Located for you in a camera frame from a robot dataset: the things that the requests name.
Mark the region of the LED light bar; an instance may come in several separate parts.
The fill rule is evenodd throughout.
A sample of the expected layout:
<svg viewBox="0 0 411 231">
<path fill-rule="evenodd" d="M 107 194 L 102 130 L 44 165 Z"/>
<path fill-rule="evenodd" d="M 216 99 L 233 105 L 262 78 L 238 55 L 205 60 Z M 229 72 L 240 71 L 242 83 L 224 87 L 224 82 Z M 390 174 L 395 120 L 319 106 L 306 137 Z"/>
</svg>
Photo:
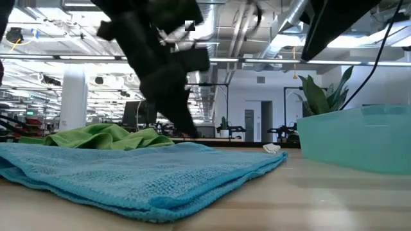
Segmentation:
<svg viewBox="0 0 411 231">
<path fill-rule="evenodd" d="M 41 60 L 51 62 L 92 62 L 92 63 L 125 63 L 125 56 L 89 56 L 89 55 L 20 55 L 0 54 L 0 59 L 7 60 Z M 361 62 L 345 60 L 303 60 L 291 59 L 261 59 L 261 58 L 210 58 L 211 63 L 246 63 L 246 64 L 295 64 L 295 65 L 355 65 L 381 67 L 411 67 L 411 62 Z"/>
</svg>

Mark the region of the black background station frame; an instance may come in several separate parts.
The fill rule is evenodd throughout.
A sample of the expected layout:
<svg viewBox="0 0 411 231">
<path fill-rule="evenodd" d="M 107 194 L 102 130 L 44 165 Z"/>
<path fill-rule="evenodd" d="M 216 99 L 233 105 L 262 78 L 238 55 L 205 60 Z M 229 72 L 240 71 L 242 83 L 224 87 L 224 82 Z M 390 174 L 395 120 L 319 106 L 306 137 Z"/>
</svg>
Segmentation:
<svg viewBox="0 0 411 231">
<path fill-rule="evenodd" d="M 287 142 L 293 144 L 299 143 L 297 120 L 305 116 L 302 100 L 298 94 L 302 94 L 302 87 L 283 88 L 283 125 L 286 129 L 282 134 Z"/>
</svg>

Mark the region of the teal translucent plastic basket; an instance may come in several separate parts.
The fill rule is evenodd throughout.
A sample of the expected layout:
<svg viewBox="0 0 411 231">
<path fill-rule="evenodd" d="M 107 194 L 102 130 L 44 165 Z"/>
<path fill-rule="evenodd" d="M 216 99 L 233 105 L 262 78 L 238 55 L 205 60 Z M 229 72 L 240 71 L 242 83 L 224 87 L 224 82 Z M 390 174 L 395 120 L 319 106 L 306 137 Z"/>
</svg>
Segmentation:
<svg viewBox="0 0 411 231">
<path fill-rule="evenodd" d="M 411 175 L 411 105 L 371 105 L 298 119 L 304 158 Z"/>
</svg>

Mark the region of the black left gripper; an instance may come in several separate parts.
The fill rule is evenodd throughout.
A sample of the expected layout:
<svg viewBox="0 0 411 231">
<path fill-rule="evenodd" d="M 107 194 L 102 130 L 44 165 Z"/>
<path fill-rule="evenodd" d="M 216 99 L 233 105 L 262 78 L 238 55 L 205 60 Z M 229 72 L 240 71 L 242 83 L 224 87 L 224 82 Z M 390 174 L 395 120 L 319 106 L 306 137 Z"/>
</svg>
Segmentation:
<svg viewBox="0 0 411 231">
<path fill-rule="evenodd" d="M 174 42 L 161 42 L 186 21 L 200 24 L 202 13 L 196 0 L 91 0 L 108 17 L 97 35 L 116 40 L 140 80 L 140 91 L 154 102 L 158 112 L 188 137 L 197 128 L 188 107 L 187 74 L 209 69 L 207 48 L 192 45 L 173 51 Z"/>
</svg>

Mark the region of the blue microfiber towel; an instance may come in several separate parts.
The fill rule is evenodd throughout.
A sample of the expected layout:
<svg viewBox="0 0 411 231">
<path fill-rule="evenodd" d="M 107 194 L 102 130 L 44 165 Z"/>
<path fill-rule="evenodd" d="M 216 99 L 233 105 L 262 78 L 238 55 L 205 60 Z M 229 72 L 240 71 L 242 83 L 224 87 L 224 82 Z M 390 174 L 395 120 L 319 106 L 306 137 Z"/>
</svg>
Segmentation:
<svg viewBox="0 0 411 231">
<path fill-rule="evenodd" d="M 192 142 L 130 151 L 2 143 L 0 176 L 74 203 L 166 223 L 197 213 L 287 157 Z"/>
</svg>

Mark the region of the green microfiber towel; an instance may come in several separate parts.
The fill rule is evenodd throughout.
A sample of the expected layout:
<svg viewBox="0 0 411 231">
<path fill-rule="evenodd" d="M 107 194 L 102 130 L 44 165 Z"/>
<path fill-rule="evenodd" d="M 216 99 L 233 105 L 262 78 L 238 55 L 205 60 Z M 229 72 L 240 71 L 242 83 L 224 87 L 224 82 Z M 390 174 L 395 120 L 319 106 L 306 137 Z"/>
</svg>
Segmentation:
<svg viewBox="0 0 411 231">
<path fill-rule="evenodd" d="M 21 137 L 19 142 L 63 148 L 124 151 L 174 144 L 169 137 L 159 135 L 153 128 L 128 132 L 116 124 L 108 123 L 92 124 L 73 130 L 57 132 L 45 138 Z"/>
</svg>

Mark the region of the black background monitor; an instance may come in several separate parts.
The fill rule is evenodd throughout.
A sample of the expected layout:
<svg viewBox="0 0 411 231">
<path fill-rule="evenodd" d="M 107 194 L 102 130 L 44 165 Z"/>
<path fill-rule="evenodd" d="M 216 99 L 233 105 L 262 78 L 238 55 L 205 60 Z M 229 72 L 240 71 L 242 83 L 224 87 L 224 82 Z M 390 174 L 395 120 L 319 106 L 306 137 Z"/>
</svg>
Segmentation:
<svg viewBox="0 0 411 231">
<path fill-rule="evenodd" d="M 136 127 L 138 124 L 155 124 L 157 109 L 154 104 L 146 101 L 128 101 L 125 104 L 122 125 Z"/>
</svg>

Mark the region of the small cactus in white pot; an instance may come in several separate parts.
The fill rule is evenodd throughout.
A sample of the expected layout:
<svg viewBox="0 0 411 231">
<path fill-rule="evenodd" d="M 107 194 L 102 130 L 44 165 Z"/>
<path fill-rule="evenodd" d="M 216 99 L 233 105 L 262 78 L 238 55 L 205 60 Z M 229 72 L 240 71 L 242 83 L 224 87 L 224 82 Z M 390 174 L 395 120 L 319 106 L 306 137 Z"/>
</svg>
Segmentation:
<svg viewBox="0 0 411 231">
<path fill-rule="evenodd" d="M 222 122 L 220 124 L 220 137 L 229 138 L 229 127 L 226 118 L 222 117 Z"/>
</svg>

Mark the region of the white pillar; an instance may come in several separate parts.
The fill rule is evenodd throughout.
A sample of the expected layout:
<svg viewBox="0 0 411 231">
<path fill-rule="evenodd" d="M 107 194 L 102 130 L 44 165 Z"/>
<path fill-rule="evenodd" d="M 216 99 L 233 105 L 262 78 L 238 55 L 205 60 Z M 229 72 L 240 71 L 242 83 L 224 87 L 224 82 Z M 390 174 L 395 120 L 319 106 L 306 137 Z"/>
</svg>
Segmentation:
<svg viewBox="0 0 411 231">
<path fill-rule="evenodd" d="M 67 64 L 62 84 L 59 130 L 73 130 L 86 125 L 89 77 L 84 65 Z"/>
</svg>

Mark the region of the grey door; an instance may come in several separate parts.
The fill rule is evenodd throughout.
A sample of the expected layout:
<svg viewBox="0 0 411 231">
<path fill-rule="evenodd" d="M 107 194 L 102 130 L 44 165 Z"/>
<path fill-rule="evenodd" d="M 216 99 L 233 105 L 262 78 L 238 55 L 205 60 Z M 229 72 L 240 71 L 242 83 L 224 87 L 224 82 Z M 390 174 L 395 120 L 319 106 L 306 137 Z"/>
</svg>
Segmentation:
<svg viewBox="0 0 411 231">
<path fill-rule="evenodd" d="M 254 110 L 245 110 L 245 142 L 254 142 Z"/>
</svg>

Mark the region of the red cart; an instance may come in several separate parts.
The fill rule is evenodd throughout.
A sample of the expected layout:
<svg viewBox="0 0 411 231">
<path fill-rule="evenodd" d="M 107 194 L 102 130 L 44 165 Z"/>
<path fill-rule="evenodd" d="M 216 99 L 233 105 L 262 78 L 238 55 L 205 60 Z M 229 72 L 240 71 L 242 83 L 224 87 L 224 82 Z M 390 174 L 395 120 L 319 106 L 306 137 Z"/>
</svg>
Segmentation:
<svg viewBox="0 0 411 231">
<path fill-rule="evenodd" d="M 31 133 L 31 137 L 42 137 L 43 136 L 43 129 L 42 129 L 42 122 L 38 119 L 28 119 L 25 118 L 23 123 L 25 126 L 21 126 L 20 124 L 15 124 L 14 126 L 22 130 L 26 133 Z"/>
</svg>

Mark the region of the silver ceiling duct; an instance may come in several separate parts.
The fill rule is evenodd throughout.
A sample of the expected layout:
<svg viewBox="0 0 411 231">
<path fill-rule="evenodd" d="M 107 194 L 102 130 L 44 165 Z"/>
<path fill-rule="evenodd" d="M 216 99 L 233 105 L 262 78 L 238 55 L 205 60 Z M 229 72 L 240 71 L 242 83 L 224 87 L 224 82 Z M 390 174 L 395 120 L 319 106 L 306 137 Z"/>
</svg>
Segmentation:
<svg viewBox="0 0 411 231">
<path fill-rule="evenodd" d="M 283 35 L 282 32 L 297 27 L 301 23 L 299 18 L 307 7 L 308 1 L 292 0 L 289 10 L 275 17 L 270 27 L 270 42 L 258 58 L 275 58 L 283 47 L 291 46 L 292 40 Z"/>
</svg>

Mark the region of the snake plant in white pot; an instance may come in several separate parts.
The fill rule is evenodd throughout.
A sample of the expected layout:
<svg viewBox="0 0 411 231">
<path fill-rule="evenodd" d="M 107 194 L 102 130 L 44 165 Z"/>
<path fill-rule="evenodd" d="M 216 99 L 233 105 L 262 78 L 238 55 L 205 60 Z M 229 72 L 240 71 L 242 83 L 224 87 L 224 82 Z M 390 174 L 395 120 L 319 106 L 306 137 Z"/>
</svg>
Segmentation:
<svg viewBox="0 0 411 231">
<path fill-rule="evenodd" d="M 350 79 L 354 67 L 350 66 L 343 73 L 337 88 L 331 84 L 327 90 L 320 88 L 313 81 L 313 78 L 299 76 L 302 82 L 302 91 L 305 95 L 303 97 L 297 94 L 297 97 L 302 101 L 303 106 L 311 115 L 326 114 L 340 110 L 345 103 L 349 89 L 345 87 L 346 82 Z"/>
</svg>

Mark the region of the black aluminium table frame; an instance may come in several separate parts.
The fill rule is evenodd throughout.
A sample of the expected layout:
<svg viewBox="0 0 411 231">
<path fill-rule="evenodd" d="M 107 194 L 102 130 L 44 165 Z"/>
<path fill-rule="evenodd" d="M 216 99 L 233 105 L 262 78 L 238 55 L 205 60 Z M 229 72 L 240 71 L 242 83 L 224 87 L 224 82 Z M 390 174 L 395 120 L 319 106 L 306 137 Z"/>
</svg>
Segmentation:
<svg viewBox="0 0 411 231">
<path fill-rule="evenodd" d="M 241 139 L 225 139 L 225 138 L 182 138 L 176 137 L 171 138 L 171 140 L 177 144 L 182 142 L 194 142 L 198 144 L 203 144 L 210 147 L 220 147 L 220 148 L 261 148 L 263 145 L 268 144 L 268 142 L 245 142 Z"/>
</svg>

